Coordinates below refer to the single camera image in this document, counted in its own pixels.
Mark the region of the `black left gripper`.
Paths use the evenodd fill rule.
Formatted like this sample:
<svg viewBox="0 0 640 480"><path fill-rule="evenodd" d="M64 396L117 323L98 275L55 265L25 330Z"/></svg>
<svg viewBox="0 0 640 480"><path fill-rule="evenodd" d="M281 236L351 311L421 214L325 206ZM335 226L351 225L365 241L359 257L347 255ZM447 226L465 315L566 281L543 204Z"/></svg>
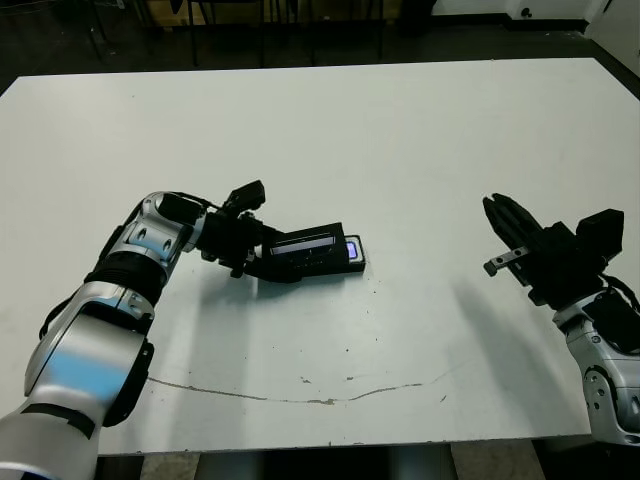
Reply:
<svg viewBox="0 0 640 480"><path fill-rule="evenodd" d="M283 235L283 231L265 225L250 212L233 217L218 210L206 214L198 250L204 260L229 268L233 278L245 273L267 282L292 284L300 281L300 275L290 266L265 259L248 262L256 246L271 245Z"/></svg>

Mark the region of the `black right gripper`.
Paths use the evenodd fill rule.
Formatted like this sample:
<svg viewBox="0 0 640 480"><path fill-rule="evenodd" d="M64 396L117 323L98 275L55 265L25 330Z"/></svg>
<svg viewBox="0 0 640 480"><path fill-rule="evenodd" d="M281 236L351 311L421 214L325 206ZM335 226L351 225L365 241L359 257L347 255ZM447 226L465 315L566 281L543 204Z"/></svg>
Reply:
<svg viewBox="0 0 640 480"><path fill-rule="evenodd" d="M542 227L528 210L510 197L495 193L482 200L496 235L509 251L488 260L491 276L508 269L536 306L564 308L603 288L606 259L585 246L562 222Z"/></svg>

